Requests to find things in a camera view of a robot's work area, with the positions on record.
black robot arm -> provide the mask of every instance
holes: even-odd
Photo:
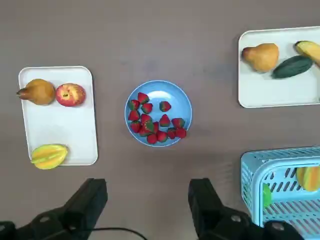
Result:
[[[60,208],[43,212],[16,229],[0,222],[0,240],[87,240],[108,200],[104,179],[87,179]]]
[[[225,207],[208,178],[190,181],[188,202],[199,240],[303,240],[284,221],[269,221],[262,228],[246,213]]]

starfruit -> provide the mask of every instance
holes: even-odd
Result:
[[[299,167],[296,179],[308,192],[317,191],[320,188],[320,166]]]
[[[38,169],[53,169],[66,158],[68,149],[60,144],[45,144],[32,151],[31,163]]]

banana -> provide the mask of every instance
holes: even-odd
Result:
[[[294,45],[300,55],[305,55],[320,65],[320,45],[313,41],[298,41]]]

rectangular tray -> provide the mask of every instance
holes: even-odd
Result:
[[[265,108],[320,104],[320,67],[286,79],[272,79],[271,73],[255,72],[241,59],[245,47],[274,43],[279,48],[278,64],[298,55],[294,44],[320,44],[320,26],[246,31],[238,42],[238,101],[244,108]]]
[[[93,79],[83,66],[26,67],[19,73],[19,87],[33,79],[44,79],[55,88],[74,83],[86,93],[83,104],[65,107],[54,100],[50,105],[36,105],[22,100],[22,111],[29,158],[44,144],[66,145],[69,153],[62,165],[91,165],[98,158]]]

table surface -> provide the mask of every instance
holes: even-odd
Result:
[[[247,30],[320,25],[320,1],[10,0],[0,8],[2,220],[18,226],[65,203],[86,178],[105,178],[109,201],[97,227],[150,239],[194,240],[191,178],[210,178],[223,202],[240,197],[244,152],[320,143],[319,107],[245,109],[238,104],[238,39]],[[28,66],[88,67],[94,77],[99,159],[43,171],[29,163],[18,90]],[[128,132],[124,103],[139,84],[178,84],[193,106],[189,136],[147,147]],[[138,239],[99,232],[98,239]]]

